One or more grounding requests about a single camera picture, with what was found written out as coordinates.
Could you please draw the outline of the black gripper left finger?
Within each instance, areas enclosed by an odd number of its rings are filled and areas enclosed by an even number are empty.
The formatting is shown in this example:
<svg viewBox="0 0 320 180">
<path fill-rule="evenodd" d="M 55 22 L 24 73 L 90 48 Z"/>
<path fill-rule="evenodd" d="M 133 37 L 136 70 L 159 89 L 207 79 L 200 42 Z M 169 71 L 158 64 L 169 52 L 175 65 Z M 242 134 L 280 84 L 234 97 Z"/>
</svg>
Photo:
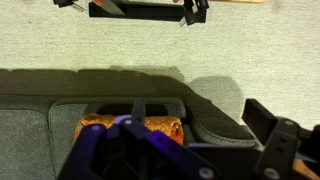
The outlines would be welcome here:
<svg viewBox="0 0 320 180">
<path fill-rule="evenodd" d="M 132 108 L 132 118 L 143 123 L 146 117 L 145 101 L 143 98 L 138 97 L 135 99 Z"/>
</svg>

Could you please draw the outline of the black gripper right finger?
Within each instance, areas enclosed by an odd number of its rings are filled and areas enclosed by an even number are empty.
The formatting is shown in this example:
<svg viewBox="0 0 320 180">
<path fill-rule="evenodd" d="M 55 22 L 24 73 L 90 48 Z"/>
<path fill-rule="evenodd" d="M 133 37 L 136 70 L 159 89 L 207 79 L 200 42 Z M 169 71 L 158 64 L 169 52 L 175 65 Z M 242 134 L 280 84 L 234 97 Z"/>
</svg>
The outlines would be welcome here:
<svg viewBox="0 0 320 180">
<path fill-rule="evenodd" d="M 256 136 L 268 136 L 276 125 L 276 117 L 258 100 L 245 101 L 242 119 Z"/>
</svg>

